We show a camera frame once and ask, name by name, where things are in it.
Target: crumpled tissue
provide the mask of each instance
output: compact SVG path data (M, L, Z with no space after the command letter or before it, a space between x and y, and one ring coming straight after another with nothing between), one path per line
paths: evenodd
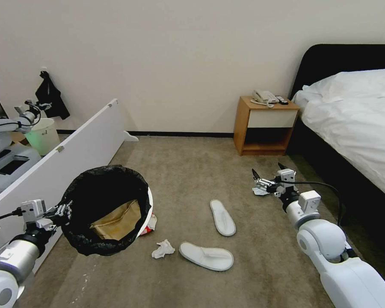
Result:
M252 189L252 191L254 192L254 195L268 195L269 194L269 192L266 192L265 190L261 190L261 189L256 188L256 187L254 187Z
M175 249L171 246L170 242L165 239L164 241L157 243L160 247L151 253L154 259L162 258L166 254L173 254Z

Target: white slipper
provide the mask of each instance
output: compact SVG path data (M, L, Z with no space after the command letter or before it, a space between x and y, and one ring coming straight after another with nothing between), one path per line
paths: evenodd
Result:
M209 270L225 271L234 264L232 253L223 248L205 248L182 242L179 252L187 260Z
M213 211L214 222L218 232L224 236L234 235L237 228L235 227L234 220L232 220L222 202L213 199L210 201L210 207Z

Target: remote control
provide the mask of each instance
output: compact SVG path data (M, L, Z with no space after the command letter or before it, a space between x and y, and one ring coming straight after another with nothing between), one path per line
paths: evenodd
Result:
M276 96L276 98L279 100L279 103L281 105L288 105L288 101L285 98L283 98L282 96Z

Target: black headboard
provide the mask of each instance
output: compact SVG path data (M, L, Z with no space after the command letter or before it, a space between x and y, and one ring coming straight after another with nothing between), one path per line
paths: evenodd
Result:
M385 68L385 44L318 44L304 54L290 98L311 85L342 71Z

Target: nightstand drawer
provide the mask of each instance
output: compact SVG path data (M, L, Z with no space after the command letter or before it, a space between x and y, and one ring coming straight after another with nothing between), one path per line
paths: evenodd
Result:
M297 110L251 110L248 127L292 127Z

